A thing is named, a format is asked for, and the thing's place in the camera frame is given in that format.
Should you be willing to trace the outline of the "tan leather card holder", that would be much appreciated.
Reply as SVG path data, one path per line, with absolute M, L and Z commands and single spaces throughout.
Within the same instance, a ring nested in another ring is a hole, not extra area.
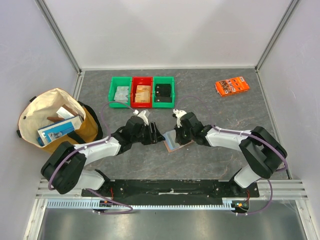
M 187 145 L 190 145 L 194 141 L 190 141 L 187 144 L 181 145 L 176 142 L 176 131 L 175 130 L 170 130 L 167 131 L 163 134 L 165 140 L 164 140 L 164 145 L 169 153 L 172 153 L 174 151 L 177 151 Z

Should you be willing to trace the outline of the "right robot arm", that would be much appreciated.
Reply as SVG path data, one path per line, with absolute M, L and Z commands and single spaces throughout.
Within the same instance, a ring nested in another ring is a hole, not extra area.
M 288 168 L 287 152 L 263 127 L 253 130 L 230 130 L 215 125 L 203 125 L 196 115 L 184 110 L 173 110 L 176 118 L 175 141 L 185 145 L 191 141 L 207 147 L 223 147 L 242 152 L 247 166 L 231 179 L 229 191 L 235 197 L 242 196 L 255 181 L 269 179 L 274 172 Z

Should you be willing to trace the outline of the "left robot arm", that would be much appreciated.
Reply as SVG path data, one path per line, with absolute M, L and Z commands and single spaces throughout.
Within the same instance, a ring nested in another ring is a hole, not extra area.
M 62 142 L 41 169 L 48 180 L 48 189 L 64 195 L 74 188 L 92 189 L 98 196 L 110 191 L 107 177 L 99 170 L 84 170 L 85 166 L 106 157 L 113 157 L 131 149 L 135 143 L 157 144 L 165 140 L 156 124 L 145 124 L 138 116 L 131 117 L 110 137 L 90 143 L 71 144 Z

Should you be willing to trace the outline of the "beige cards in red bin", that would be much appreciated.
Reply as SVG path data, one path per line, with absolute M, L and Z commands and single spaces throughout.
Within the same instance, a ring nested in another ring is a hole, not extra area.
M 137 85 L 135 92 L 135 103 L 149 103 L 151 95 L 151 86 L 150 85 Z

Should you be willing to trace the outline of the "grey cards in green bin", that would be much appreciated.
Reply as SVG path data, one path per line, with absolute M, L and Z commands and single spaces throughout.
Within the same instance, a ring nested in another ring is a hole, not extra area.
M 128 86 L 118 86 L 114 94 L 114 100 L 118 102 L 127 102 L 129 100 L 129 90 Z

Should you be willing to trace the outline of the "left green plastic bin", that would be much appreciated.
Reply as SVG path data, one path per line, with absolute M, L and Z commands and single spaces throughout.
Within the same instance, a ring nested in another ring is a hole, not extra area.
M 127 108 L 122 103 L 130 106 L 132 77 L 131 76 L 113 76 L 111 78 L 108 101 L 110 108 Z

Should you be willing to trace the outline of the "green plastic bin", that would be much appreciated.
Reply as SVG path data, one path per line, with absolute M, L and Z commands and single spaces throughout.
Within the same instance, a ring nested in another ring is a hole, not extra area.
M 175 79 L 173 76 L 154 76 L 152 107 L 172 109 L 175 105 Z
M 130 106 L 132 77 L 131 76 L 113 76 L 111 78 L 108 101 L 110 108 L 127 108 L 122 103 Z

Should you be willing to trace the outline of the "right green plastic bin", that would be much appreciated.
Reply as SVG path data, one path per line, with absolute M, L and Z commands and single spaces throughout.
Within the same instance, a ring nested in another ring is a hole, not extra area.
M 172 109 L 175 105 L 175 79 L 173 76 L 154 76 L 152 107 Z

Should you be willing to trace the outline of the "red plastic bin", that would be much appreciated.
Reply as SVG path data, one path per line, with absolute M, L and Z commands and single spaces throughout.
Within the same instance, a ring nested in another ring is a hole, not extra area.
M 152 108 L 153 77 L 134 76 L 131 81 L 130 105 L 133 108 Z

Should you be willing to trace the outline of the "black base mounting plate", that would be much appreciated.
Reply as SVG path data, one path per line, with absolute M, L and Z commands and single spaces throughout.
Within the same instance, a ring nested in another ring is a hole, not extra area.
M 218 205 L 223 198 L 260 196 L 258 184 L 240 188 L 234 182 L 217 179 L 115 179 L 97 191 L 127 205 Z

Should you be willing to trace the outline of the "orange screw box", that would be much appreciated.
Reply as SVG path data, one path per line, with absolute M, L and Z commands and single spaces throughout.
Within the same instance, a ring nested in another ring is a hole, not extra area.
M 221 97 L 232 96 L 250 90 L 250 86 L 243 76 L 216 81 L 214 85 Z

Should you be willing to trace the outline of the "white packet in bag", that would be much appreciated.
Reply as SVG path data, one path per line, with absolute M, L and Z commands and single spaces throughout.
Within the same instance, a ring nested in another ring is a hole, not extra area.
M 57 111 L 56 111 L 57 115 L 59 118 L 62 119 L 69 119 L 69 118 L 73 118 L 75 115 L 73 113 L 71 113 L 69 110 L 67 110 L 66 108 L 64 108 L 63 106 L 61 106 Z

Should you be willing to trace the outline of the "brown item in bag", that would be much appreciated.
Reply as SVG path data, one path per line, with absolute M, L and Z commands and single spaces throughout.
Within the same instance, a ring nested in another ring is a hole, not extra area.
M 75 112 L 74 110 L 72 110 L 70 107 L 68 107 L 65 104 L 57 110 L 56 114 L 57 114 L 57 116 L 49 116 L 46 119 L 53 122 L 53 123 L 58 123 L 58 122 L 64 121 L 69 118 L 73 118 L 78 115 L 77 112 Z

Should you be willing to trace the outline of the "cream and tan tote bag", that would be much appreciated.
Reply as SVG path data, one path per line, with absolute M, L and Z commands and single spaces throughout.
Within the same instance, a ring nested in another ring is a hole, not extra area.
M 76 145 L 103 138 L 94 110 L 60 88 L 46 91 L 30 101 L 19 118 L 17 134 L 49 153 L 66 141 Z

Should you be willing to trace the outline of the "blue book in bag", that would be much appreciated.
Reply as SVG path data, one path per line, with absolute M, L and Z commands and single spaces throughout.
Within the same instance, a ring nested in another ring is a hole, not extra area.
M 82 117 L 74 116 L 45 127 L 39 128 L 37 142 L 41 147 L 48 145 L 49 143 L 78 130 L 82 125 Z

